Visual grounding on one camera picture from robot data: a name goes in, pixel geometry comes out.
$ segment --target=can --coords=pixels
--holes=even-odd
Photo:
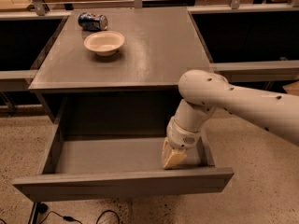
[[[78,15],[78,24],[85,30],[105,31],[107,29],[108,20],[104,15],[83,12]]]

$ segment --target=floor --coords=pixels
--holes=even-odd
[[[0,218],[7,224],[28,223],[32,203],[11,182],[36,173],[51,123],[31,111],[0,114]],[[48,212],[84,224],[96,223],[107,209],[123,224],[299,223],[299,147],[222,110],[206,133],[216,166],[235,170],[222,193],[47,203]],[[43,223],[67,222],[51,213]],[[118,222],[107,213],[98,223]]]

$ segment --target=drawer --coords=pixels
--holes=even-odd
[[[214,166],[205,132],[179,169],[163,169],[176,90],[66,96],[38,174],[13,182],[34,202],[220,192],[234,174]]]

